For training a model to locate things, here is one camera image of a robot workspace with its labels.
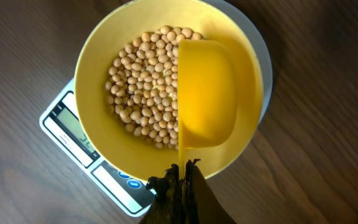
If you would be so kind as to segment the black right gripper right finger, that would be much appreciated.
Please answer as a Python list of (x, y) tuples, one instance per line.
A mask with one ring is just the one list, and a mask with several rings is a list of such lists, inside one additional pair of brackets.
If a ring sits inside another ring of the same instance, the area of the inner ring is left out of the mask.
[(196, 163), (185, 166), (185, 210), (190, 224), (236, 224), (223, 209)]

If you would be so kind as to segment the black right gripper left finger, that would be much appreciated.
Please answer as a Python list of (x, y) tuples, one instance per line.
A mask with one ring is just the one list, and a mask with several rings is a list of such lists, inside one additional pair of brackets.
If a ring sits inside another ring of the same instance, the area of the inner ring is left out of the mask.
[(182, 224), (185, 222), (185, 210), (182, 204), (183, 179), (179, 178), (179, 166), (172, 164), (164, 177), (149, 177), (145, 186), (155, 190), (155, 198), (148, 212), (139, 224)]

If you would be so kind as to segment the yellow measuring scoop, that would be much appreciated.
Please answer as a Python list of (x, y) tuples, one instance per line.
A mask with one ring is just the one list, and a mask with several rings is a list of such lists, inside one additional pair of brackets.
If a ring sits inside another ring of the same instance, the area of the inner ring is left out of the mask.
[(181, 41), (178, 74), (179, 164), (180, 177), (185, 180), (186, 150), (227, 141), (237, 106), (232, 62), (219, 42)]

